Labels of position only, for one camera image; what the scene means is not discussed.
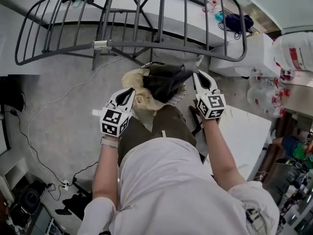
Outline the white marble table black legs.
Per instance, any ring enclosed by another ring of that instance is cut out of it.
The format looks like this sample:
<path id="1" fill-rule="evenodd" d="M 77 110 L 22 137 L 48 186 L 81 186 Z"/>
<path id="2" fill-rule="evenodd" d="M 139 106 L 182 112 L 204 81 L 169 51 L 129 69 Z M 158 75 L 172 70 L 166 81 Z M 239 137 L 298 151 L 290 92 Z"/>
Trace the white marble table black legs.
<path id="1" fill-rule="evenodd" d="M 252 181 L 265 145 L 271 121 L 249 112 L 227 106 L 218 121 L 240 174 Z"/>

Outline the empty clear water jugs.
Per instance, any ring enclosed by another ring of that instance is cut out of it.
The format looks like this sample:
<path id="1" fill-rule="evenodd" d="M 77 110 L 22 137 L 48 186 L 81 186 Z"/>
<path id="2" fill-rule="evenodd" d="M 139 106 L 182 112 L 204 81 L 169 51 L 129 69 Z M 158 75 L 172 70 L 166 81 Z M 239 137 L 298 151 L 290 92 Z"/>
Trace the empty clear water jugs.
<path id="1" fill-rule="evenodd" d="M 284 100 L 290 96 L 287 89 L 278 78 L 250 77 L 247 101 L 262 109 L 272 118 L 280 118 L 285 113 Z"/>

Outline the pale yellow clothes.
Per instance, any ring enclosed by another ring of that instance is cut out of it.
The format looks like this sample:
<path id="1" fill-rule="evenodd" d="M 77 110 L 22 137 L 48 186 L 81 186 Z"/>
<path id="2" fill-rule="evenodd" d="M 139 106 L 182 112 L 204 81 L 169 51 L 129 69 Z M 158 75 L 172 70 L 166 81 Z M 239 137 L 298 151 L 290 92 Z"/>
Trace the pale yellow clothes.
<path id="1" fill-rule="evenodd" d="M 127 72 L 121 79 L 123 88 L 135 89 L 133 114 L 149 131 L 152 130 L 153 119 L 157 110 L 165 104 L 155 100 L 152 93 L 144 88 L 143 78 L 149 75 L 149 69 L 136 69 Z"/>

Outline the clear bottle red label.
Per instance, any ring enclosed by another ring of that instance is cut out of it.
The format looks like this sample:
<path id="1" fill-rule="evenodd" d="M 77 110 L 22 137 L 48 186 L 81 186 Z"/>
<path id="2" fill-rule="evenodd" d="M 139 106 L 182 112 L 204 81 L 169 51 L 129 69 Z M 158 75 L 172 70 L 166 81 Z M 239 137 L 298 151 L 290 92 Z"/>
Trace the clear bottle red label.
<path id="1" fill-rule="evenodd" d="M 217 6 L 217 1 L 212 0 L 212 1 L 207 1 L 202 8 L 202 11 L 205 13 L 214 13 L 215 7 Z"/>

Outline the large clear water jug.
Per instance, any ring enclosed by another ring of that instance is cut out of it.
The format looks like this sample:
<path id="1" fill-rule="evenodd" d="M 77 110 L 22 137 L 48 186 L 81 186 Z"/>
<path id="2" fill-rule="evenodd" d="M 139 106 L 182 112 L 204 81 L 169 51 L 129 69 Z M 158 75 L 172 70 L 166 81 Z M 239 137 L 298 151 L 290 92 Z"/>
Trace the large clear water jug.
<path id="1" fill-rule="evenodd" d="M 313 72 L 313 32 L 295 32 L 272 44 L 275 62 L 285 70 Z"/>

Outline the person's white shirt torso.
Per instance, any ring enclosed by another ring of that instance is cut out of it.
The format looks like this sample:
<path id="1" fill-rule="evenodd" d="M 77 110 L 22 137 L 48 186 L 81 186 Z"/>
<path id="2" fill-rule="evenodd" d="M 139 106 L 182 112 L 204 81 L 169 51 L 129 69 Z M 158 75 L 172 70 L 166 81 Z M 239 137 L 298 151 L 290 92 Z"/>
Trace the person's white shirt torso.
<path id="1" fill-rule="evenodd" d="M 191 144 L 157 138 L 120 165 L 120 210 L 99 197 L 85 208 L 77 235 L 275 235 L 279 210 L 260 182 L 224 190 Z"/>

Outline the white shelf unit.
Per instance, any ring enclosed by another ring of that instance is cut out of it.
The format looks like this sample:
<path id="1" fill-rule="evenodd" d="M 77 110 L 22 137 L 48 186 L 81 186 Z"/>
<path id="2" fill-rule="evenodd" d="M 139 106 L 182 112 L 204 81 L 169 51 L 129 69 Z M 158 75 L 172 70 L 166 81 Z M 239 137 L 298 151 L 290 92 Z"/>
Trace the white shelf unit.
<path id="1" fill-rule="evenodd" d="M 6 199 L 14 199 L 12 189 L 28 172 L 25 158 L 15 162 L 4 172 L 0 172 L 0 191 Z"/>

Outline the dark purple bag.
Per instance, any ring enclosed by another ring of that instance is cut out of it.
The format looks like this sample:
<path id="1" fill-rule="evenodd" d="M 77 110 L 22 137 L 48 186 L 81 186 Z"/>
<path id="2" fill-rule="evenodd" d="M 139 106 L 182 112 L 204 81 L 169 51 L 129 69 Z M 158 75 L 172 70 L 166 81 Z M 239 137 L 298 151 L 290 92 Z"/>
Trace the dark purple bag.
<path id="1" fill-rule="evenodd" d="M 244 22 L 245 22 L 245 31 L 251 33 L 251 28 L 254 25 L 253 19 L 249 15 L 243 16 Z M 225 17 L 225 26 L 235 32 L 235 33 L 241 33 L 242 27 L 241 27 L 241 21 L 240 21 L 240 15 L 238 14 L 229 14 Z"/>

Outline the person's olive trouser legs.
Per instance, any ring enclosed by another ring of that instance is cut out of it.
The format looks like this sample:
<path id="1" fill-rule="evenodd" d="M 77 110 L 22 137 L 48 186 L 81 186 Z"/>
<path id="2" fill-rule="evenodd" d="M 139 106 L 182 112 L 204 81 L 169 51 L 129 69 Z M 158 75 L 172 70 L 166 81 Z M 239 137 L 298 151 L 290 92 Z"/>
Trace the person's olive trouser legs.
<path id="1" fill-rule="evenodd" d="M 118 165 L 121 165 L 123 158 L 131 149 L 151 139 L 162 137 L 162 131 L 165 131 L 166 137 L 180 139 L 196 146 L 196 139 L 179 109 L 165 105 L 157 111 L 153 119 L 152 131 L 146 129 L 138 119 L 130 118 L 128 127 L 120 136 Z"/>

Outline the person's right forearm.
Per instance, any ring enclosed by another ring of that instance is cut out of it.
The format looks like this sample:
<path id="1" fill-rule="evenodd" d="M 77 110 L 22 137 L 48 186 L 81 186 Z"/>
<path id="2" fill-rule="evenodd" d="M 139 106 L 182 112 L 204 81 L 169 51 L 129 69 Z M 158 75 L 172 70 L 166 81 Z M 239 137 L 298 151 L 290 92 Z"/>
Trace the person's right forearm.
<path id="1" fill-rule="evenodd" d="M 209 161 L 217 184 L 228 191 L 236 185 L 245 183 L 216 120 L 204 118 L 201 120 L 208 145 Z"/>

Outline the white box cabinet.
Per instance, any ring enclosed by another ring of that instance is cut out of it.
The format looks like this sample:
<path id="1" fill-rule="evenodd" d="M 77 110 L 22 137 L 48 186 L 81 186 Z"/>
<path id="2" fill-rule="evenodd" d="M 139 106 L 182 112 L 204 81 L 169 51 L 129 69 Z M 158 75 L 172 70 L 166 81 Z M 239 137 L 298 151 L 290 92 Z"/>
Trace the white box cabinet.
<path id="1" fill-rule="evenodd" d="M 212 58 L 209 70 L 232 77 L 279 77 L 280 68 L 272 53 L 272 39 L 264 34 L 247 37 L 247 52 L 240 62 Z"/>

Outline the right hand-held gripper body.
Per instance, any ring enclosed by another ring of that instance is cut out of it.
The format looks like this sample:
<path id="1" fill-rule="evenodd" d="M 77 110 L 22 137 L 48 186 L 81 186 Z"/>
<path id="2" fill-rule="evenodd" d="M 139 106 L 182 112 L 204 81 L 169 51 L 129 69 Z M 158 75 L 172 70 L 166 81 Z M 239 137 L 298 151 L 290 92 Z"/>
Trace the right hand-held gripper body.
<path id="1" fill-rule="evenodd" d="M 220 90 L 196 91 L 196 108 L 205 119 L 219 119 L 226 109 L 224 95 Z"/>

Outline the person's left forearm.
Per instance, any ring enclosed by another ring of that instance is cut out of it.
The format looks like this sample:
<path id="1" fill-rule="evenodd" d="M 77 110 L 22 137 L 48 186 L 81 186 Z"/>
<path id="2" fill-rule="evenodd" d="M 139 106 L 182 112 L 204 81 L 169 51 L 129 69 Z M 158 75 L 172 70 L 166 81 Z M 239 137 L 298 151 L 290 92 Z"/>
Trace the person's left forearm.
<path id="1" fill-rule="evenodd" d="M 117 148 L 101 146 L 100 157 L 92 184 L 92 197 L 105 197 L 115 205 L 118 202 L 118 164 Z"/>

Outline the grey metal drying rack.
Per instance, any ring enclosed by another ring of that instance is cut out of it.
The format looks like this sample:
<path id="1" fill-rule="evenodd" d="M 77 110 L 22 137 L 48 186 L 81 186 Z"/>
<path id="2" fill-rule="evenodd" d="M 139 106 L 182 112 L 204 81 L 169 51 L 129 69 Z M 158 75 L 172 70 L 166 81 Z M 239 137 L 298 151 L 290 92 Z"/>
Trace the grey metal drying rack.
<path id="1" fill-rule="evenodd" d="M 242 50 L 232 54 L 234 40 L 227 27 L 219 28 L 213 13 L 202 8 L 212 0 L 39 0 L 22 23 L 15 62 L 22 66 L 59 54 L 96 60 L 101 55 L 120 55 L 139 64 L 140 55 L 155 49 L 204 55 L 230 62 L 242 61 L 247 52 L 244 13 L 240 15 Z"/>

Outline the beige wristband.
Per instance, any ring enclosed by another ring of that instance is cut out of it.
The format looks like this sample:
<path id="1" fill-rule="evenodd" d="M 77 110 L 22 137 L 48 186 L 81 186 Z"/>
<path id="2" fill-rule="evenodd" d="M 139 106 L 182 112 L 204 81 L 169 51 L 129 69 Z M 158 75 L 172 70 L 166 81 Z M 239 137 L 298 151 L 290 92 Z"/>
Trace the beige wristband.
<path id="1" fill-rule="evenodd" d="M 110 146 L 113 148 L 118 148 L 118 145 L 119 145 L 119 141 L 110 140 L 107 137 L 102 137 L 100 143 L 101 143 L 101 145 L 106 145 L 106 146 Z"/>

